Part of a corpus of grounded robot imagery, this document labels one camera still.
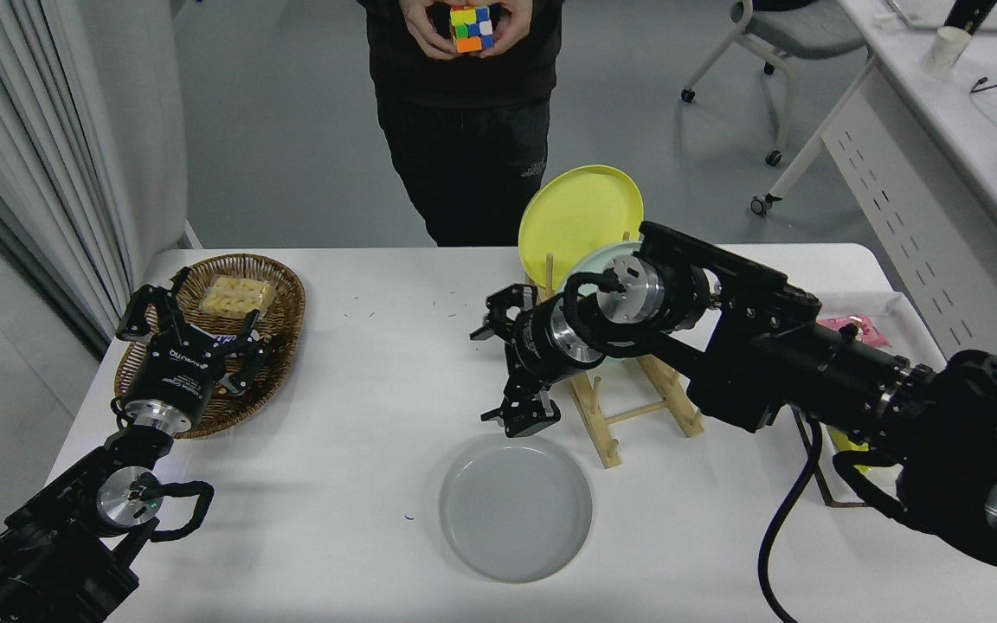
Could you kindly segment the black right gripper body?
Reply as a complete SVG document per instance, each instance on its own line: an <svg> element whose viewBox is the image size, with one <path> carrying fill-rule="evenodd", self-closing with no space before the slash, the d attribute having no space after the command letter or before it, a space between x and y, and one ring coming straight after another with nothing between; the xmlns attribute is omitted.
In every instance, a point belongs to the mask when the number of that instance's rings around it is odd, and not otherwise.
<svg viewBox="0 0 997 623"><path fill-rule="evenodd" d="M522 385L555 385L587 370L587 346L564 315L562 303L545 303L515 320L510 375Z"/></svg>

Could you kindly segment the person's left hand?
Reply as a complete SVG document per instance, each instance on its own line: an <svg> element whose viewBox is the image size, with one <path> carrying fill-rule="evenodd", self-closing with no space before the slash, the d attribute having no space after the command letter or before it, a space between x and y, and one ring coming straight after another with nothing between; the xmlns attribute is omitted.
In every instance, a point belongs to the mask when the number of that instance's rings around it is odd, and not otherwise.
<svg viewBox="0 0 997 623"><path fill-rule="evenodd" d="M534 1L483 1L482 5L495 5L501 9L501 16L493 27L493 46L481 52L481 58L498 58L518 44L531 30Z"/></svg>

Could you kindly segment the person's right hand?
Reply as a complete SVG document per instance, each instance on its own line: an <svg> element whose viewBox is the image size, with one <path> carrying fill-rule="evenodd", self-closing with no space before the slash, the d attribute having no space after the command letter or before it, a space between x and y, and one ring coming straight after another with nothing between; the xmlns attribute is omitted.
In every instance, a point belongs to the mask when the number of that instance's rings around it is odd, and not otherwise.
<svg viewBox="0 0 997 623"><path fill-rule="evenodd" d="M433 5L459 5L459 1L398 1L405 28L418 43L418 47L428 59L436 61L453 61L462 58L462 53L451 39L443 38L436 30L430 16Z"/></svg>

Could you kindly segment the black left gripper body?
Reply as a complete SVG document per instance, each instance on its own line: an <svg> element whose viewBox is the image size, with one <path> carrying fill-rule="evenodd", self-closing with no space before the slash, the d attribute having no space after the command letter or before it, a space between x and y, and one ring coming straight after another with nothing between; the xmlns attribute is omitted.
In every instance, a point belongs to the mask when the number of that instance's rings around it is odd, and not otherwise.
<svg viewBox="0 0 997 623"><path fill-rule="evenodd" d="M122 395L123 414L135 427L197 429L225 372L225 356L213 350L147 347Z"/></svg>

